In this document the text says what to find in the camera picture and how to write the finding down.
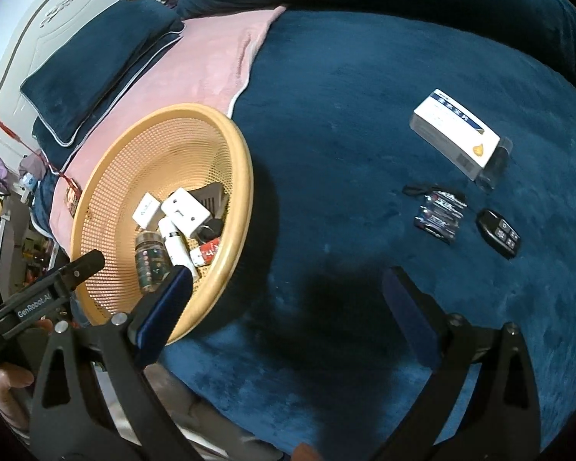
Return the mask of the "person left hand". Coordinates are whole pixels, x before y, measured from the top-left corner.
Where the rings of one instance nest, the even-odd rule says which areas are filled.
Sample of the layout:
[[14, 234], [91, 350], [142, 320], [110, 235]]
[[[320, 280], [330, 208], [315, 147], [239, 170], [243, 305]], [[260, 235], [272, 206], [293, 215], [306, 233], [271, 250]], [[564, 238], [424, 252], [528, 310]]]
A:
[[19, 404], [13, 391], [26, 389], [33, 383], [34, 376], [29, 370], [10, 363], [0, 365], [0, 414], [23, 437], [29, 433], [29, 413]]

